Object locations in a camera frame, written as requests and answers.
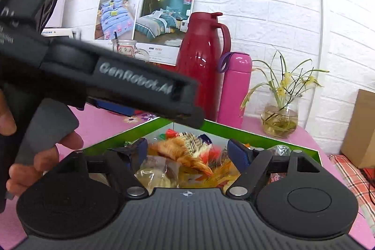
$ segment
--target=purple bottle strap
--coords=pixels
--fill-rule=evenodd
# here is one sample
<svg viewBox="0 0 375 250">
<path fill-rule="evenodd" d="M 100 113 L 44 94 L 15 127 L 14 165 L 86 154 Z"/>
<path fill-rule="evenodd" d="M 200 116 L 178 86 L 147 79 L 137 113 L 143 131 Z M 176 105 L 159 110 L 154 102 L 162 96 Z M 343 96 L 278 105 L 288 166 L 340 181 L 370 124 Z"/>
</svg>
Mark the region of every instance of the purple bottle strap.
<svg viewBox="0 0 375 250">
<path fill-rule="evenodd" d="M 217 66 L 217 70 L 219 73 L 224 73 L 228 70 L 229 67 L 229 60 L 231 59 L 231 56 L 235 53 L 238 54 L 246 54 L 243 52 L 227 52 L 223 54 L 219 60 L 219 65 Z"/>
</svg>

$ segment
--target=jar label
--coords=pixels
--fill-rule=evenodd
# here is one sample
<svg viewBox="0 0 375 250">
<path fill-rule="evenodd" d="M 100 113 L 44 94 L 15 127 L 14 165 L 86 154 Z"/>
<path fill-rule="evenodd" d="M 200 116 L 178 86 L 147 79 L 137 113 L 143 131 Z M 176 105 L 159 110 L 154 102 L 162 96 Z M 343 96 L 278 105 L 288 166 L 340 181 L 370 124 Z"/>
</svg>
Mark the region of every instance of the jar label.
<svg viewBox="0 0 375 250">
<path fill-rule="evenodd" d="M 121 53 L 127 56 L 133 56 L 133 50 L 134 48 L 132 46 L 120 45 L 119 47 L 117 47 L 118 53 Z"/>
</svg>

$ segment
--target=round black pad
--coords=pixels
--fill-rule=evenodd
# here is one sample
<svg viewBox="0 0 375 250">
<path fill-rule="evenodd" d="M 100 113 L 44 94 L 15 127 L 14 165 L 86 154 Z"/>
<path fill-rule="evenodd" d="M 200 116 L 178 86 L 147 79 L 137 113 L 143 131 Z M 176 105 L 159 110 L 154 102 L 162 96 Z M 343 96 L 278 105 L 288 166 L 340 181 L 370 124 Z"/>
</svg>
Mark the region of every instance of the round black pad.
<svg viewBox="0 0 375 250">
<path fill-rule="evenodd" d="M 358 212 L 350 190 L 322 173 L 298 173 L 275 181 L 259 192 L 256 206 L 275 229 L 302 238 L 347 233 Z"/>
<path fill-rule="evenodd" d="M 302 212 L 320 212 L 332 202 L 331 196 L 317 188 L 299 188 L 289 193 L 289 204 Z"/>
<path fill-rule="evenodd" d="M 17 202 L 18 218 L 28 234 L 56 239 L 93 233 L 104 227 L 118 208 L 116 191 L 78 173 L 41 179 Z"/>
</svg>

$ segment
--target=metal screw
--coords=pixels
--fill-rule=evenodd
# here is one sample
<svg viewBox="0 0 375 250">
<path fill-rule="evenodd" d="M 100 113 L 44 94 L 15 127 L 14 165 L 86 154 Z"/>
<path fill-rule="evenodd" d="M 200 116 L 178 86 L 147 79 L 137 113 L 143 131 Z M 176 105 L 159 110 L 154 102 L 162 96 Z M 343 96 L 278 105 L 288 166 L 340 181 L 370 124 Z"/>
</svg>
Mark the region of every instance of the metal screw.
<svg viewBox="0 0 375 250">
<path fill-rule="evenodd" d="M 142 187 L 130 187 L 126 191 L 130 196 L 134 197 L 142 196 L 145 193 L 145 190 Z"/>
<path fill-rule="evenodd" d="M 247 194 L 247 189 L 244 187 L 233 187 L 229 189 L 229 193 L 233 196 L 243 196 Z"/>
</svg>

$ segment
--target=glass vase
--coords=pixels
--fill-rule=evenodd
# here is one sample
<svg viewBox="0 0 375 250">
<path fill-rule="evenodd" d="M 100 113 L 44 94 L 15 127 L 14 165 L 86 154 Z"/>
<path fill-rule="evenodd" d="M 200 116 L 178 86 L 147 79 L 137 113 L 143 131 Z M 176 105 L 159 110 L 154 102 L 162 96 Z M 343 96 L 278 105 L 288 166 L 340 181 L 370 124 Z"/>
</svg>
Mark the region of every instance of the glass vase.
<svg viewBox="0 0 375 250">
<path fill-rule="evenodd" d="M 279 96 L 271 91 L 268 103 L 261 114 L 263 130 L 276 138 L 287 138 L 298 125 L 298 108 L 301 95 Z"/>
</svg>

